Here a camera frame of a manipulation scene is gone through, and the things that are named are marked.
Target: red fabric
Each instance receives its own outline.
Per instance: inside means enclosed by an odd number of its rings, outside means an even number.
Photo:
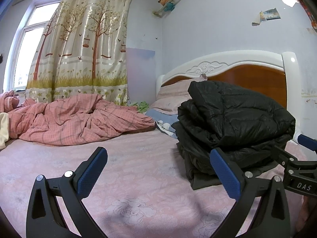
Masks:
[[[11,138],[54,146],[107,140],[155,125],[136,108],[117,106],[97,94],[78,94],[49,104],[27,100],[8,114]]]

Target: window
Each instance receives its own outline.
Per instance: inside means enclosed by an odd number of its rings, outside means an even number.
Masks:
[[[59,3],[53,3],[36,7],[23,28],[13,61],[14,74],[11,80],[13,89],[24,89],[26,87],[31,64],[44,28],[58,5]]]

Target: plush doll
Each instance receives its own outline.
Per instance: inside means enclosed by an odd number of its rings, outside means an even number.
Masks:
[[[168,1],[169,0],[159,0],[158,1],[163,6],[167,3],[166,8],[164,9],[165,12],[172,11],[175,8],[174,1],[171,1],[171,2],[168,2]]]

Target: window frame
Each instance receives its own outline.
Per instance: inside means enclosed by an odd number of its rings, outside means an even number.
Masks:
[[[47,23],[49,22],[49,20],[48,20],[48,21],[43,21],[43,22],[35,23],[35,24],[28,26],[28,23],[30,22],[31,17],[33,16],[33,14],[37,8],[43,7],[46,5],[50,5],[50,4],[54,4],[54,3],[60,3],[60,2],[61,2],[61,0],[57,0],[57,1],[47,2],[47,3],[37,4],[32,9],[32,12],[30,13],[29,18],[28,18],[25,26],[21,29],[18,41],[17,41],[15,49],[14,49],[14,55],[13,55],[13,60],[12,60],[11,73],[10,73],[10,81],[9,81],[10,90],[13,90],[13,89],[14,90],[26,90],[26,86],[14,87],[14,77],[15,77],[16,64],[17,64],[19,52],[21,49],[21,45],[22,45],[22,41],[23,41],[25,33],[28,31],[37,29],[37,28],[44,27],[44,29],[45,29]]]

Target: bed frame post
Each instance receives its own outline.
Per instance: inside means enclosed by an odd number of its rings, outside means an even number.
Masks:
[[[302,120],[302,76],[295,53],[282,53],[286,76],[287,110],[296,119],[296,130],[300,129]]]
[[[156,95],[158,94],[159,90],[161,89],[164,76],[165,75],[160,75],[160,76],[158,76],[158,78],[156,80]]]

